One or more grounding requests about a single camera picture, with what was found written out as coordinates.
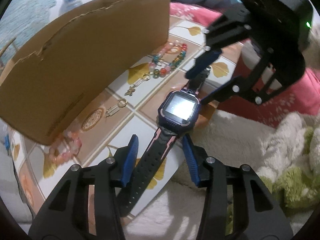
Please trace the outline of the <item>patterned tile tablecloth board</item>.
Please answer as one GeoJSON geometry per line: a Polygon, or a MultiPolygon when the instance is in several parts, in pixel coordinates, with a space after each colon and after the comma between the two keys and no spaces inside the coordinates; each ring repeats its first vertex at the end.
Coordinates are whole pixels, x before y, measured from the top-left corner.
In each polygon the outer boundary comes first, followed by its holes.
{"type": "Polygon", "coordinates": [[[185,72],[202,52],[204,36],[201,30],[217,17],[219,13],[213,11],[202,16],[171,16],[169,39],[187,45],[184,60],[166,76],[150,77],[149,81],[136,88],[132,96],[124,94],[148,71],[151,56],[143,57],[121,74],[69,126],[68,130],[82,143],[79,150],[73,150],[71,144],[63,140],[56,148],[55,158],[51,158],[49,147],[39,145],[13,129],[9,130],[14,165],[31,211],[39,211],[71,165],[97,165],[125,146],[132,135],[139,139],[138,155],[143,154],[156,130],[160,104],[171,91],[179,90],[187,83],[185,72]],[[106,110],[120,99],[127,100],[127,106],[113,116],[106,117],[106,110]]]}

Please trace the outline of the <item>teal patterned hanging cloth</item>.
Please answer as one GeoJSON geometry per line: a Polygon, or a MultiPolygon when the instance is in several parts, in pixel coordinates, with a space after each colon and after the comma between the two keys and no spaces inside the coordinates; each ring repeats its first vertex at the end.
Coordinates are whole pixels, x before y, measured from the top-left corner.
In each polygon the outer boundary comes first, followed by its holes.
{"type": "Polygon", "coordinates": [[[15,55],[15,47],[21,48],[49,23],[49,11],[55,5],[56,0],[12,0],[1,19],[1,47],[16,40],[1,56],[3,63],[15,55]]]}

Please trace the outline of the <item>gold butterfly charm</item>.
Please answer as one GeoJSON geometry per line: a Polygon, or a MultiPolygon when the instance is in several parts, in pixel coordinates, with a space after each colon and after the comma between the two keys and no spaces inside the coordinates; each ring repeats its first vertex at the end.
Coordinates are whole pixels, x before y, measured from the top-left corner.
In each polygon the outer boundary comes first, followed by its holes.
{"type": "Polygon", "coordinates": [[[142,77],[140,77],[137,81],[135,81],[126,91],[124,94],[125,96],[132,96],[132,94],[136,91],[136,88],[140,86],[142,83],[149,81],[150,75],[149,74],[143,74],[142,77]]]}

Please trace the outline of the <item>wooden chair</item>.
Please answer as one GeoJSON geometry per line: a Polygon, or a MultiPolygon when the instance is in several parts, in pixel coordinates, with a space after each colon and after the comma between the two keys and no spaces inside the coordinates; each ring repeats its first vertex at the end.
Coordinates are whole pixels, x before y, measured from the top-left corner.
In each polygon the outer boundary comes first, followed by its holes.
{"type": "Polygon", "coordinates": [[[16,36],[11,38],[1,48],[1,68],[4,68],[7,62],[17,53],[18,46],[16,45],[16,36]]]}

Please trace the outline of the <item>blue water jug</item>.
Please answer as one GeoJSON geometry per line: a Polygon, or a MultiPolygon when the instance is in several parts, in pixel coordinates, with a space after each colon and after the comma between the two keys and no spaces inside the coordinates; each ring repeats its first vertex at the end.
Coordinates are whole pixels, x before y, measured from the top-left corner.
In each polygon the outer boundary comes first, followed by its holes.
{"type": "Polygon", "coordinates": [[[59,16],[82,5],[82,0],[63,0],[59,9],[59,16]]]}

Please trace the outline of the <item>pink strap digital watch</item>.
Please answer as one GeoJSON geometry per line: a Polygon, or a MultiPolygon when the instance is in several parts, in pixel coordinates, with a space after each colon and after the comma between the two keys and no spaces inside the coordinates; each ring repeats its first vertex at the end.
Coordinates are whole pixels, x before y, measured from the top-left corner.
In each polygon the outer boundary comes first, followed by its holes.
{"type": "Polygon", "coordinates": [[[160,105],[158,128],[134,168],[129,183],[117,196],[121,217],[127,216],[138,203],[176,140],[195,126],[201,108],[199,92],[209,72],[206,68],[180,90],[171,91],[160,105]]]}

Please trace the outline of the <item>brown cardboard box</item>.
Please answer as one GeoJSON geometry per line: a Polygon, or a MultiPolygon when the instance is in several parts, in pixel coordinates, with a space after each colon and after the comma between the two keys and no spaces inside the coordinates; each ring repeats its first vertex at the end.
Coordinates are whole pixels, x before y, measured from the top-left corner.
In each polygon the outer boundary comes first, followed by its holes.
{"type": "Polygon", "coordinates": [[[56,18],[1,74],[1,119],[50,145],[109,84],[168,39],[170,0],[92,0],[56,18]]]}

